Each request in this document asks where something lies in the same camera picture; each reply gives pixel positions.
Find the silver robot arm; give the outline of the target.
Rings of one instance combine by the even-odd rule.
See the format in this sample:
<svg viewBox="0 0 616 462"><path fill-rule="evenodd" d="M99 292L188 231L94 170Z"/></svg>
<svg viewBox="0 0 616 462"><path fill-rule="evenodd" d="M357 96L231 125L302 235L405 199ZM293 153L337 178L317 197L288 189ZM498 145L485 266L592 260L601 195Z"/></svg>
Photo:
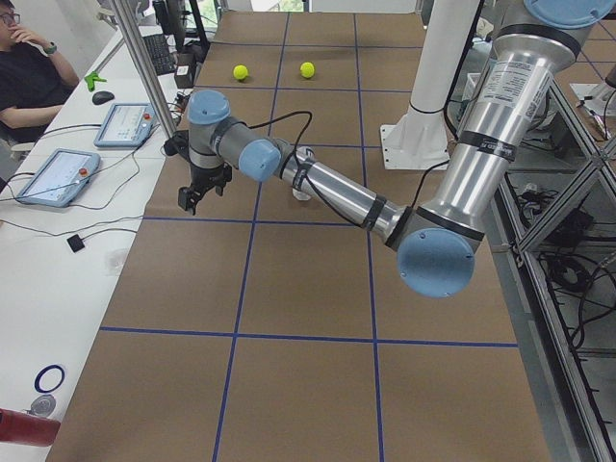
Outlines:
<svg viewBox="0 0 616 462"><path fill-rule="evenodd" d="M611 1L513 1L493 37L496 63L481 85L435 196L401 208L282 140L254 133L232 116L216 90L192 94L185 159L191 184L178 193L193 211L221 191L233 169L263 182L272 176L321 200L351 224L373 231L397 254L413 291L447 297L463 290L483 239L482 215L515 160L554 75L572 65Z"/></svg>

